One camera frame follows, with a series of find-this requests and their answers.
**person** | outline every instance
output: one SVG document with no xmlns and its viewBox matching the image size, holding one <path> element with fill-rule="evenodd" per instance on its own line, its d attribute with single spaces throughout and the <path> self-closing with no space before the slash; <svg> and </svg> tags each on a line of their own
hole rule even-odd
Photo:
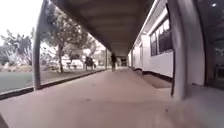
<svg viewBox="0 0 224 128">
<path fill-rule="evenodd" d="M 116 70 L 116 56 L 114 53 L 111 54 L 111 62 L 112 62 L 112 72 Z"/>
</svg>

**walkway roof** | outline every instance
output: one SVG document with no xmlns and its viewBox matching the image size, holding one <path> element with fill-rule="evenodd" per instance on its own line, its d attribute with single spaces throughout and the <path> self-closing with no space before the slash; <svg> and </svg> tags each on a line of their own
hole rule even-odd
<svg viewBox="0 0 224 128">
<path fill-rule="evenodd" d="M 52 0 L 117 56 L 132 48 L 154 0 Z"/>
</svg>

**support column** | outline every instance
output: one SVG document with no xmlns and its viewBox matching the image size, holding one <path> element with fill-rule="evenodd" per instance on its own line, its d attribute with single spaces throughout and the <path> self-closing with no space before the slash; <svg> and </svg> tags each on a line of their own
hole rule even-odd
<svg viewBox="0 0 224 128">
<path fill-rule="evenodd" d="M 178 0 L 168 0 L 171 18 L 172 40 L 174 46 L 174 98 L 183 100 L 187 85 L 187 54 L 183 21 Z"/>
<path fill-rule="evenodd" d="M 105 50 L 105 69 L 107 69 L 107 49 Z"/>
<path fill-rule="evenodd" d="M 205 47 L 195 0 L 178 0 L 178 3 L 187 47 L 187 85 L 203 86 L 205 82 Z"/>
<path fill-rule="evenodd" d="M 47 7 L 47 0 L 43 0 L 41 10 L 38 17 L 38 22 L 35 28 L 34 40 L 33 40 L 33 51 L 32 51 L 32 70 L 33 70 L 33 88 L 34 90 L 40 89 L 40 33 L 41 25 L 45 16 L 45 9 Z"/>
<path fill-rule="evenodd" d="M 129 58 L 129 55 L 128 55 L 128 56 L 126 57 L 126 66 L 127 66 L 127 67 L 130 67 L 130 66 L 129 66 L 129 65 L 130 65 L 130 64 L 129 64 L 129 59 L 130 59 L 130 58 Z"/>
<path fill-rule="evenodd" d="M 134 68 L 134 56 L 133 56 L 133 48 L 131 49 L 131 68 Z"/>
</svg>

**concrete floor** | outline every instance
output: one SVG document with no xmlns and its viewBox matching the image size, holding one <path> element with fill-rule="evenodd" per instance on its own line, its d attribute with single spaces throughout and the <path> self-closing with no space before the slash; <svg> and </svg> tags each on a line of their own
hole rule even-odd
<svg viewBox="0 0 224 128">
<path fill-rule="evenodd" d="M 184 106 L 191 108 L 193 116 L 208 128 L 224 128 L 223 90 L 192 85 L 188 92 Z"/>
<path fill-rule="evenodd" d="M 9 128 L 205 128 L 169 94 L 120 69 L 1 101 L 0 113 Z"/>
</svg>

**curb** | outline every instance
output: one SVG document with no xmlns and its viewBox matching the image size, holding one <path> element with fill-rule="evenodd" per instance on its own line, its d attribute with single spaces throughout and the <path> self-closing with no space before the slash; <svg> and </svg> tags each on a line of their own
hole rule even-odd
<svg viewBox="0 0 224 128">
<path fill-rule="evenodd" d="M 99 73 L 99 72 L 102 72 L 102 71 L 106 71 L 106 70 L 103 69 L 103 70 L 99 70 L 99 71 L 86 73 L 86 74 L 80 75 L 80 76 L 75 76 L 75 77 L 71 77 L 71 78 L 65 78 L 65 79 L 62 79 L 62 80 L 56 80 L 56 81 L 52 81 L 52 82 L 49 82 L 49 83 L 45 83 L 45 84 L 41 85 L 40 90 L 45 89 L 45 88 L 49 88 L 51 86 L 55 86 L 55 85 L 58 85 L 58 84 L 62 84 L 62 83 L 68 82 L 68 81 L 76 80 L 78 78 L 93 75 L 95 73 Z M 27 93 L 30 93 L 30 92 L 33 92 L 33 91 L 34 91 L 33 86 L 30 86 L 30 87 L 20 88 L 20 89 L 16 89 L 16 90 L 7 91 L 7 92 L 2 92 L 2 93 L 0 93 L 0 101 L 4 100 L 4 99 L 15 97 L 15 96 L 20 96 L 20 95 L 23 95 L 23 94 L 27 94 Z"/>
<path fill-rule="evenodd" d="M 143 74 L 143 73 L 138 73 L 137 71 L 140 71 L 140 70 L 134 70 L 134 74 L 138 77 L 140 77 L 142 80 L 144 80 L 146 83 L 148 83 L 152 88 L 156 89 L 156 90 L 160 90 L 160 89 L 171 89 L 171 86 L 165 86 L 165 87 L 159 87 L 157 84 L 155 83 L 152 83 L 152 82 L 149 82 L 146 78 L 144 78 L 145 75 L 148 75 L 148 74 Z M 164 79 L 161 79 L 160 77 L 156 77 L 154 75 L 151 75 L 152 77 L 154 77 L 153 79 L 158 79 L 158 80 L 161 80 L 161 81 L 165 81 L 165 82 L 168 82 L 168 83 L 172 83 L 172 82 L 169 82 L 169 81 L 166 81 Z"/>
</svg>

